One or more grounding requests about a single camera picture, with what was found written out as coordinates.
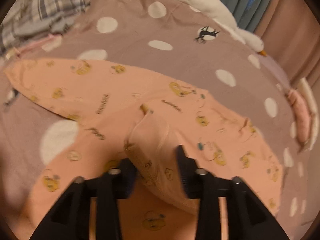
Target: peach-colored garment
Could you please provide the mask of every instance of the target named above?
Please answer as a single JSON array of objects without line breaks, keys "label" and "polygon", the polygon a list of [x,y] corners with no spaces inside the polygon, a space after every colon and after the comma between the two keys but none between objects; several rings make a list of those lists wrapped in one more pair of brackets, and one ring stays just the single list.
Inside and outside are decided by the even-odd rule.
[{"label": "peach-colored garment", "polygon": [[[24,215],[34,227],[74,177],[100,176],[127,155],[143,174],[146,188],[179,211],[172,206],[164,209],[154,197],[147,205],[150,194],[140,189],[146,196],[134,194],[119,203],[124,236],[154,231],[148,224],[151,216],[159,222],[159,239],[172,238],[176,230],[172,225],[191,218],[174,238],[193,239],[196,219],[185,212],[195,214],[197,206],[188,204],[176,186],[173,151],[178,144],[216,176],[244,178],[277,213],[282,166],[251,122],[219,104],[207,90],[146,69],[98,60],[21,60],[6,73],[30,100],[79,123],[76,142],[47,165],[29,196]],[[141,104],[150,109],[146,116]]]},{"label": "peach-colored garment", "polygon": [[296,116],[297,139],[299,142],[305,143],[310,137],[311,124],[307,102],[297,90],[293,89],[289,91],[287,99]]}]

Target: plaid pillow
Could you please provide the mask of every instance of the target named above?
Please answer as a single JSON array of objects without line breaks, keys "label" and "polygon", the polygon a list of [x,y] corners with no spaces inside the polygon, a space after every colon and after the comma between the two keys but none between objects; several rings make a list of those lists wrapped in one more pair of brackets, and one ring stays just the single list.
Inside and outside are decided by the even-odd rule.
[{"label": "plaid pillow", "polygon": [[69,16],[85,8],[84,0],[30,0],[21,12],[19,20],[0,25],[0,55],[11,47],[19,46],[21,40],[16,37],[15,29],[26,23],[36,23],[57,13]]}]

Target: plaid blanket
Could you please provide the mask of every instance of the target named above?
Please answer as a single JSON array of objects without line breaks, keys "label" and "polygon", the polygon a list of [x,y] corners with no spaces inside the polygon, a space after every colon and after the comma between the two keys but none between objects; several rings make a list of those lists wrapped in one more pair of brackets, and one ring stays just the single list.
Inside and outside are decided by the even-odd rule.
[{"label": "plaid blanket", "polygon": [[25,24],[36,24],[56,14],[70,16],[85,8],[84,0],[28,0],[20,11],[19,20],[0,25],[0,56],[4,55],[11,47],[17,47],[25,39],[17,37],[15,30]]}]

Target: polka dot bed sheet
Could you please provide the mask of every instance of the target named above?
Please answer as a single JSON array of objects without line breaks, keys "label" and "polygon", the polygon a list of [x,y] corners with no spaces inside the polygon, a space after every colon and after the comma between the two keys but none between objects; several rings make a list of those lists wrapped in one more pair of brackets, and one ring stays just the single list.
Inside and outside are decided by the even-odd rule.
[{"label": "polka dot bed sheet", "polygon": [[[152,70],[208,90],[222,105],[248,117],[284,170],[276,218],[290,237],[301,233],[309,152],[299,153],[292,110],[278,81],[255,53],[204,14],[176,0],[92,0],[69,33],[22,59],[43,57],[108,60]],[[75,71],[85,72],[86,68]],[[14,92],[3,73],[0,79],[0,96],[6,100]],[[18,95],[1,110],[1,151],[8,167],[4,189],[8,206],[15,212],[21,210],[42,171],[74,143],[79,131],[76,114],[64,119],[35,104],[36,99]],[[107,101],[103,99],[102,107]],[[199,138],[197,147],[202,150],[206,144]],[[68,158],[75,161],[79,156],[70,153]],[[272,174],[273,170],[276,168],[265,172]],[[47,172],[54,192],[59,175]],[[161,211],[146,216],[151,213],[165,224]],[[8,218],[13,225],[15,217]]]}]

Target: metal screw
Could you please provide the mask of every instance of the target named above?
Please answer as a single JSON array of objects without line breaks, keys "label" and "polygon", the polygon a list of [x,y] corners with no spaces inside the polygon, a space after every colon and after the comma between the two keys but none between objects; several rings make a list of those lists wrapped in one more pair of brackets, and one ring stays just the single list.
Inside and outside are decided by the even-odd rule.
[{"label": "metal screw", "polygon": [[76,184],[81,184],[81,183],[83,183],[84,182],[84,177],[77,177],[76,179],[75,179],[75,183]]},{"label": "metal screw", "polygon": [[121,170],[120,170],[120,169],[110,169],[110,170],[108,171],[108,173],[109,173],[110,175],[118,175],[118,174],[121,173]]},{"label": "metal screw", "polygon": [[208,172],[205,169],[196,169],[196,174],[206,175]]}]

